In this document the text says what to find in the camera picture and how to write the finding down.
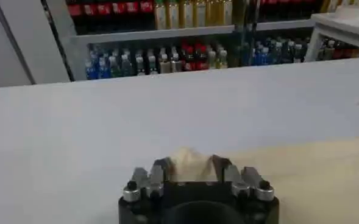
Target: shelf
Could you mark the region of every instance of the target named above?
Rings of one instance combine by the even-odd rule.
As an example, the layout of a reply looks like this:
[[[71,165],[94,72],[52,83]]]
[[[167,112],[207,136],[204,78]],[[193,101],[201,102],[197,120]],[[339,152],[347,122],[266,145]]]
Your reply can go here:
[[[313,27],[314,24],[315,23],[310,19],[258,23],[257,31],[306,28]]]
[[[210,27],[197,27],[185,29],[170,29],[170,30],[151,30],[139,32],[125,32],[125,33],[105,33],[96,35],[78,35],[73,36],[71,39],[79,44],[90,43],[104,43],[114,41],[129,41],[129,40],[149,40],[159,38],[171,37],[190,37],[212,34],[227,34],[232,33],[235,26],[210,26]]]

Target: red bottle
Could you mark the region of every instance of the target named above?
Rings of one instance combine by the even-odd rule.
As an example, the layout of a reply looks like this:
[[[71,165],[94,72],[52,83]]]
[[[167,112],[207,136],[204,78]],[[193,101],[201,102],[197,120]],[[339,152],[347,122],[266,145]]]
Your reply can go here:
[[[194,71],[194,49],[193,47],[187,47],[185,51],[185,71]]]
[[[66,0],[69,15],[74,21],[75,30],[77,34],[86,33],[86,24],[84,19],[84,11],[79,0]]]
[[[98,31],[99,17],[95,0],[83,0],[86,27],[88,32]]]
[[[110,0],[97,0],[98,10],[98,29],[102,32],[108,32],[113,29],[112,3]]]

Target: white table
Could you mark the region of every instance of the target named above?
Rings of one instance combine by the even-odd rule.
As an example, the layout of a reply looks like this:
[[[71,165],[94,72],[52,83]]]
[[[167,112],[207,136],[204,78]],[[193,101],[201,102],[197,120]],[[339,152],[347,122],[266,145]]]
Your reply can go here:
[[[359,59],[0,88],[0,223],[117,223],[135,166],[359,136]]]
[[[315,22],[305,61],[315,61],[325,36],[359,47],[359,20],[336,19],[334,13],[312,14]]]

